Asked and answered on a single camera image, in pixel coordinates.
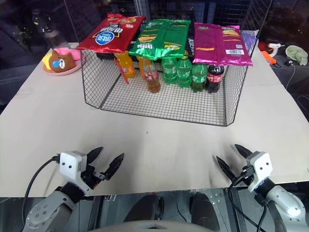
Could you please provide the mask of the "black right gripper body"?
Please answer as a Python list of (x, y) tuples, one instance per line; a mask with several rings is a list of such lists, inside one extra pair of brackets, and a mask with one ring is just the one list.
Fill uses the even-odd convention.
[(254, 175), (254, 167), (253, 166), (245, 166), (242, 169), (242, 172), (240, 173), (240, 176), (236, 177), (233, 180), (233, 184), (238, 184), (240, 182), (243, 182), (246, 186), (249, 186), (252, 182)]

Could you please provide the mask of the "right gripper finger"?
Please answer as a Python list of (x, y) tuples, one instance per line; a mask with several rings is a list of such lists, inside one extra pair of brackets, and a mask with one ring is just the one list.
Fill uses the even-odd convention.
[(233, 172), (230, 170), (230, 167), (220, 158), (216, 157), (217, 162), (221, 168), (221, 170), (224, 172), (224, 174), (230, 179), (235, 180), (236, 176), (233, 174)]
[(247, 148), (245, 148), (241, 145), (234, 144), (234, 146), (237, 149), (237, 151), (239, 152), (239, 154), (242, 155), (246, 159), (247, 164), (249, 165), (250, 161), (249, 161), (248, 157), (252, 154), (252, 152), (249, 149), (247, 149)]

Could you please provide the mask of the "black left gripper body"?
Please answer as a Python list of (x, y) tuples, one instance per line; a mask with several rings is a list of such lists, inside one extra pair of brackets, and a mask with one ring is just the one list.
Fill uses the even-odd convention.
[(81, 173), (81, 178), (93, 190), (101, 181), (106, 179), (106, 175), (105, 172), (96, 173), (94, 166), (86, 165), (85, 171)]

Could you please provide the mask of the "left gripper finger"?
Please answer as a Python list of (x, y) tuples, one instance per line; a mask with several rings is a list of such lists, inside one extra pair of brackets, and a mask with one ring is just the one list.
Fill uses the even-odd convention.
[(123, 159), (124, 159), (124, 153), (117, 156), (110, 164), (108, 169), (104, 172), (104, 180), (110, 180), (113, 175), (117, 172), (119, 169)]
[(100, 146), (97, 147), (93, 150), (91, 150), (86, 156), (87, 156), (87, 161), (86, 164), (90, 165), (91, 163), (93, 163), (101, 154), (102, 150), (104, 149), (104, 147)]

